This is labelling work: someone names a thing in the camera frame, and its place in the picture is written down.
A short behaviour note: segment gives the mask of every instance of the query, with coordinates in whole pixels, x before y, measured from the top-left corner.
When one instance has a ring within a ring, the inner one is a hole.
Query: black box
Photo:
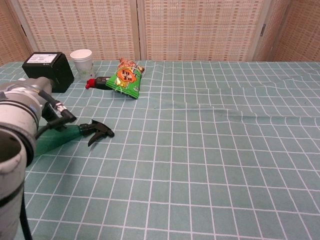
[[[53,81],[53,93],[65,93],[74,82],[70,65],[62,52],[34,52],[22,65],[29,78],[46,77]]]

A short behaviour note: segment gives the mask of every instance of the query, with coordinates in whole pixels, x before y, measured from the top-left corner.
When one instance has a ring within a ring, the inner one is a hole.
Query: snack bag
[[[124,58],[120,58],[119,61],[116,73],[106,81],[105,85],[117,92],[138,99],[140,79],[145,68]]]

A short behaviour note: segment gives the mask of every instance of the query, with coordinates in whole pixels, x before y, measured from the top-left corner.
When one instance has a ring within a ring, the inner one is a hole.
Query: bamboo panel
[[[255,50],[254,61],[268,61],[290,0],[273,0],[265,22],[263,36]]]
[[[274,61],[320,61],[320,1],[294,0]]]
[[[134,60],[130,0],[19,0],[40,51]]]
[[[246,61],[264,0],[145,0],[149,60]]]
[[[0,66],[24,61],[29,51],[4,0],[0,1]]]

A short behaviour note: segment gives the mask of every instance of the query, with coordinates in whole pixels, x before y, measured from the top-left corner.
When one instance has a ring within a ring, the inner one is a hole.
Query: green spray bottle
[[[88,136],[93,133],[95,134],[89,140],[88,147],[102,137],[105,138],[109,136],[112,138],[115,136],[114,132],[108,126],[95,120],[92,120],[91,124],[68,125],[63,131],[49,129],[36,140],[34,156],[38,157],[80,136]]]

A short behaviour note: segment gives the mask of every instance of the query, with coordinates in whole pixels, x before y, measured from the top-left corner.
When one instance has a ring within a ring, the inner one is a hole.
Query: spray nozzle
[[[83,136],[88,136],[90,134],[93,134],[93,137],[90,138],[88,142],[88,147],[96,142],[100,138],[110,137],[113,138],[115,136],[115,133],[105,124],[95,121],[92,119],[91,124],[83,123],[79,125],[80,132]]]

